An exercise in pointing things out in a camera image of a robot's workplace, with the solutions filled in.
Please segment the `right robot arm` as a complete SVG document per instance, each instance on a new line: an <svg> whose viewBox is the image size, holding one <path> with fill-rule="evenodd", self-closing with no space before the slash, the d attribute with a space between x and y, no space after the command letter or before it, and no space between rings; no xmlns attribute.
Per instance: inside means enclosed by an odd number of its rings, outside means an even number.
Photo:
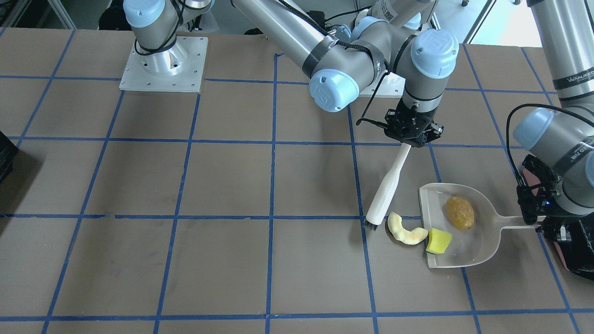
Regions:
<svg viewBox="0 0 594 334"><path fill-rule="evenodd" d="M431 0L378 0L354 20L350 38L325 30L292 0L233 0L263 34L273 40L310 79L309 91L327 112L338 112L384 74L405 79L402 97L385 121L370 123L391 139L420 148L439 139L443 127L433 117L454 71L459 52L447 30L412 34L404 26Z"/></svg>

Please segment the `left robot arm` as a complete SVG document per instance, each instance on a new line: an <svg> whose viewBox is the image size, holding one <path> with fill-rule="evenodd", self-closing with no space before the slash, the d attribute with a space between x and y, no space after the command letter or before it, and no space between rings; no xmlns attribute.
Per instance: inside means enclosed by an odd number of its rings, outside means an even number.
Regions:
<svg viewBox="0 0 594 334"><path fill-rule="evenodd" d="M529 0L561 111L537 107L513 135L559 175L543 228L557 242L575 241L570 224L593 213L593 2Z"/></svg>

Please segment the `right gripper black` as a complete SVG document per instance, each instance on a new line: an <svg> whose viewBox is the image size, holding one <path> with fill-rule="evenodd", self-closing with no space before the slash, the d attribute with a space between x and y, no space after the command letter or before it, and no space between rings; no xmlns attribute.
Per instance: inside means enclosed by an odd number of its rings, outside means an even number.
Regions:
<svg viewBox="0 0 594 334"><path fill-rule="evenodd" d="M399 103L395 109L388 109L384 116L384 135L412 147L422 148L443 134L443 125L433 122L435 112L436 110L418 112L416 106L410 109Z"/></svg>

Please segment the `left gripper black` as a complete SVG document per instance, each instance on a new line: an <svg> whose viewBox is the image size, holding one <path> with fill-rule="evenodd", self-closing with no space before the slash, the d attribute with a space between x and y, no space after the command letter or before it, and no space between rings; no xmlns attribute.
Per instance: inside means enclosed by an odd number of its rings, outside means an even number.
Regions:
<svg viewBox="0 0 594 334"><path fill-rule="evenodd" d="M556 242L571 242L570 213L556 203L562 178L532 154L522 161L518 174L517 196L522 218L527 225L540 224L537 231Z"/></svg>

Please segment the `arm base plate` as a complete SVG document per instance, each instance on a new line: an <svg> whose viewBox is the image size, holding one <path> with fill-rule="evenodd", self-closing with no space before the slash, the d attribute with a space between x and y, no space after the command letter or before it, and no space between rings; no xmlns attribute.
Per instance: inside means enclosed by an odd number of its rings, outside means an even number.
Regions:
<svg viewBox="0 0 594 334"><path fill-rule="evenodd" d="M178 37L168 50L149 56L132 47L119 88L123 91L199 93L208 47L206 37Z"/></svg>
<svg viewBox="0 0 594 334"><path fill-rule="evenodd" d="M359 93L359 97L370 98L374 93L379 98L401 98L404 93L405 79L394 73L387 74L382 83L378 85L379 79Z"/></svg>

